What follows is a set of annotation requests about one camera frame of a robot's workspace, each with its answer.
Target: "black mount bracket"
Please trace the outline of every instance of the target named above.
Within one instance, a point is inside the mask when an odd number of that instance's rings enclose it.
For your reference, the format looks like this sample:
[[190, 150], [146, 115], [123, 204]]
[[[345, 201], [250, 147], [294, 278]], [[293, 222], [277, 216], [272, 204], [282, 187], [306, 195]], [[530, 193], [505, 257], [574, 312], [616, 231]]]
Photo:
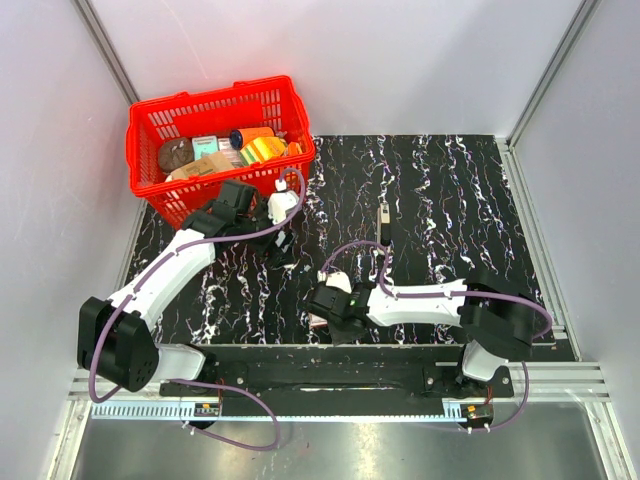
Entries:
[[[89, 370], [100, 332], [115, 310], [109, 301], [89, 298], [80, 308], [78, 365]], [[107, 336], [97, 373], [130, 392], [144, 387], [158, 368], [156, 348], [147, 324], [136, 313], [122, 312]]]
[[[488, 270], [472, 270], [464, 283], [469, 291], [502, 293], [535, 302], [528, 290]], [[460, 326], [489, 353], [510, 362], [531, 358], [535, 319], [531, 308], [510, 301], [466, 297], [458, 314]]]
[[372, 282], [356, 283], [351, 293], [326, 282], [316, 285], [307, 302], [307, 311], [327, 320], [331, 341], [342, 345], [362, 338], [371, 324], [369, 297], [376, 288]]
[[[203, 233], [205, 238], [231, 237], [256, 233], [272, 227], [267, 201], [252, 185], [227, 180], [222, 184], [218, 197], [191, 213], [182, 223], [182, 229]], [[290, 229], [248, 240], [246, 243], [272, 267], [280, 267], [293, 261], [292, 247], [296, 235]], [[217, 243], [222, 252], [233, 243]]]

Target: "white wall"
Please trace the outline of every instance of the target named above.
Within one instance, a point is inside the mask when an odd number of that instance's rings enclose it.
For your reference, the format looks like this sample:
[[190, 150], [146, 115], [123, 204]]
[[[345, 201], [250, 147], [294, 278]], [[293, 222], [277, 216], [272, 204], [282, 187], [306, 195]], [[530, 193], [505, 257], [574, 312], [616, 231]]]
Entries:
[[579, 0], [93, 0], [143, 98], [288, 74], [316, 134], [507, 135]]
[[37, 477], [76, 368], [78, 309], [115, 285], [139, 201], [127, 105], [71, 2], [0, 16], [0, 478]]
[[640, 468], [640, 3], [602, 2], [516, 146], [585, 356]]

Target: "yellow package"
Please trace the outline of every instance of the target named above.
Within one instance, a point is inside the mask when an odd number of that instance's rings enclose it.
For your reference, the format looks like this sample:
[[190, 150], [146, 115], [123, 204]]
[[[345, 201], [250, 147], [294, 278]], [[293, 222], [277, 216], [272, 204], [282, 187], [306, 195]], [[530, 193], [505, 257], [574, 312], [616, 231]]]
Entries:
[[244, 164], [248, 166], [281, 157], [286, 148], [284, 141], [278, 137], [259, 137], [245, 145], [240, 154]]

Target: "red plastic basket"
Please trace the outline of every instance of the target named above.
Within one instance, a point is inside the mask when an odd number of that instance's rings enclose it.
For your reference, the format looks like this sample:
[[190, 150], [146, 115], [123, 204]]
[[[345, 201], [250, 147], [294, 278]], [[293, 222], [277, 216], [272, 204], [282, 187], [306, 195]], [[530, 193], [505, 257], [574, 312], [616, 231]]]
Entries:
[[[163, 143], [177, 137], [228, 137], [234, 128], [260, 126], [286, 132], [286, 140], [298, 142], [302, 153], [165, 183], [166, 175], [158, 166], [158, 149]], [[275, 191], [274, 181], [287, 167], [297, 168], [307, 180], [315, 156], [307, 112], [287, 76], [138, 102], [129, 110], [126, 150], [131, 191], [147, 199], [174, 228], [180, 228], [187, 215], [217, 196], [225, 180], [247, 182], [267, 196]], [[287, 175], [287, 181], [291, 187], [298, 187], [295, 175]]]

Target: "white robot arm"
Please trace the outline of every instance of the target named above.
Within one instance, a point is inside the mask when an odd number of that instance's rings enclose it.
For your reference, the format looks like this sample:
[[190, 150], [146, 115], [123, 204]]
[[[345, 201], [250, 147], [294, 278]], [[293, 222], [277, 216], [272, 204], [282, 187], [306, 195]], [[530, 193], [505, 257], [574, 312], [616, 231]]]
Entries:
[[[90, 298], [80, 309], [78, 363], [89, 369], [97, 338], [115, 306], [125, 303], [99, 359], [97, 373], [132, 392], [151, 381], [196, 379], [206, 361], [188, 345], [154, 344], [151, 331], [169, 302], [229, 243], [206, 238], [259, 232], [282, 222], [298, 203], [284, 182], [268, 202], [241, 182], [225, 182], [217, 199], [191, 214], [171, 243], [142, 273], [106, 301]], [[294, 235], [279, 230], [249, 243], [271, 263], [286, 263]]]
[[444, 324], [464, 328], [473, 338], [464, 350], [461, 372], [466, 378], [488, 382], [509, 361], [522, 361], [533, 339], [532, 311], [509, 302], [480, 301], [452, 296], [467, 288], [523, 295], [488, 272], [472, 272], [467, 280], [428, 286], [394, 287], [390, 296], [374, 284], [352, 289], [344, 272], [321, 274], [309, 302], [313, 327], [328, 326], [334, 343], [354, 340], [368, 327], [402, 323]]

